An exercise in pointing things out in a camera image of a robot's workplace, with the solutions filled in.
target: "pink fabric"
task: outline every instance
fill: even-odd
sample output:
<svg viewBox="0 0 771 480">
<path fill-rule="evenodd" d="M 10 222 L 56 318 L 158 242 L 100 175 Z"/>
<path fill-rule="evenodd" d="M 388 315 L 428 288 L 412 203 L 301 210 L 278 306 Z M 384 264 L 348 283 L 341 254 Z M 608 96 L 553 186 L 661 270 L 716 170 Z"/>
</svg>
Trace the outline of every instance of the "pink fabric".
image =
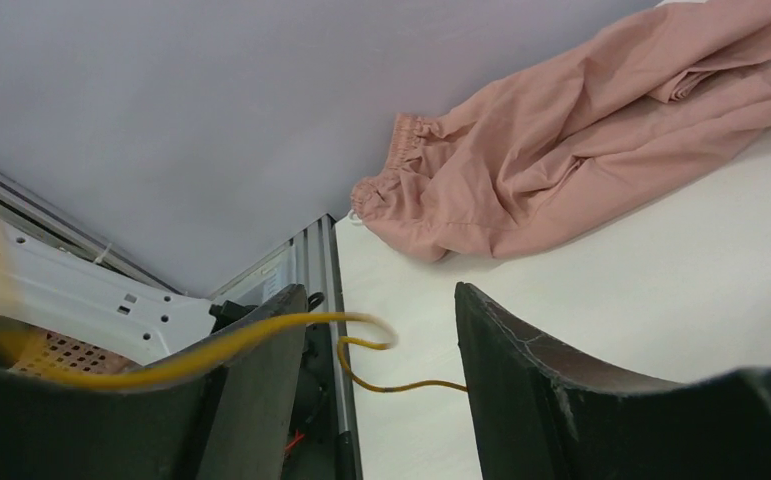
<svg viewBox="0 0 771 480">
<path fill-rule="evenodd" d="M 771 127 L 771 0 L 675 3 L 399 115 L 352 206 L 393 248 L 508 257 L 564 243 L 724 165 Z"/>
</svg>

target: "white metal bracket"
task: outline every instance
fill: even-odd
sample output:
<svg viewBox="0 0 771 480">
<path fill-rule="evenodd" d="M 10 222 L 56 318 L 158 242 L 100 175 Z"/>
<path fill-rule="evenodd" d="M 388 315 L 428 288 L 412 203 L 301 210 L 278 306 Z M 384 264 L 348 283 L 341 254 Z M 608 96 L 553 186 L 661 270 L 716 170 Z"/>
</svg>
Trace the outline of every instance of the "white metal bracket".
<svg viewBox="0 0 771 480">
<path fill-rule="evenodd" d="M 0 219 L 0 315 L 145 365 L 207 337 L 210 306 L 49 247 Z"/>
</svg>

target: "perforated basket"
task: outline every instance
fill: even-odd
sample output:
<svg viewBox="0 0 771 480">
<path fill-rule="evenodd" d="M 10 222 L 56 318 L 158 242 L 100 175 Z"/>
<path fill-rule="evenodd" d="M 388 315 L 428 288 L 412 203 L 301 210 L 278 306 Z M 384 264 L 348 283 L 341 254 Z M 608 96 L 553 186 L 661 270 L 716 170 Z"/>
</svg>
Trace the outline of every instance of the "perforated basket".
<svg viewBox="0 0 771 480">
<path fill-rule="evenodd" d="M 118 373 L 136 365 L 126 357 L 72 337 L 36 329 L 11 370 L 41 376 L 46 368 L 85 373 Z"/>
</svg>

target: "yellow cable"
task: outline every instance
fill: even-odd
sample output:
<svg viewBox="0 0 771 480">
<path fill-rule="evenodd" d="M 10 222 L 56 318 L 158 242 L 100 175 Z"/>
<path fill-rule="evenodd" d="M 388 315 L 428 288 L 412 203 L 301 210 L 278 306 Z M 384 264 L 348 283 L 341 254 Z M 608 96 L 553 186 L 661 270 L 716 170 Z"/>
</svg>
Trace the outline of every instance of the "yellow cable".
<svg viewBox="0 0 771 480">
<path fill-rule="evenodd" d="M 379 387 L 365 382 L 359 378 L 347 362 L 344 348 L 348 344 L 359 345 L 373 350 L 388 350 L 397 344 L 397 334 L 382 320 L 371 315 L 350 313 L 296 313 L 268 318 L 252 325 L 238 329 L 227 335 L 218 336 L 216 339 L 179 356 L 158 365 L 132 372 L 119 374 L 89 374 L 73 371 L 65 371 L 51 368 L 43 374 L 52 380 L 72 385 L 75 387 L 90 388 L 95 390 L 120 390 L 128 388 L 149 387 L 163 383 L 182 380 L 200 373 L 206 372 L 230 358 L 235 353 L 254 347 L 268 337 L 292 327 L 306 326 L 313 323 L 330 322 L 358 322 L 374 325 L 388 335 L 388 340 L 382 343 L 362 340 L 355 337 L 340 337 L 338 339 L 338 361 L 341 368 L 359 386 L 379 393 L 405 392 L 415 388 L 427 386 L 440 386 L 467 392 L 467 388 L 452 382 L 443 380 L 424 380 L 398 387 Z"/>
</svg>

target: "white tabletop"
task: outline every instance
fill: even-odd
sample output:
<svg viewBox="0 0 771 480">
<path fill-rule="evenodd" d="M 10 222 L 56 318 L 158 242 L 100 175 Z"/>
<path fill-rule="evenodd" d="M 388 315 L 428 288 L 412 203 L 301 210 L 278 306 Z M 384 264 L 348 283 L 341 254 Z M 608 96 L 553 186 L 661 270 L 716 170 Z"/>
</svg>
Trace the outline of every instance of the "white tabletop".
<svg viewBox="0 0 771 480">
<path fill-rule="evenodd" d="M 352 349 L 354 370 L 373 383 L 464 381 L 458 281 L 644 374 L 688 382 L 771 365 L 771 131 L 712 175 L 540 255 L 427 265 L 347 218 L 336 231 L 345 309 L 380 316 L 400 334 L 395 350 Z M 355 401 L 365 480 L 481 478 L 467 395 L 355 387 Z"/>
</svg>

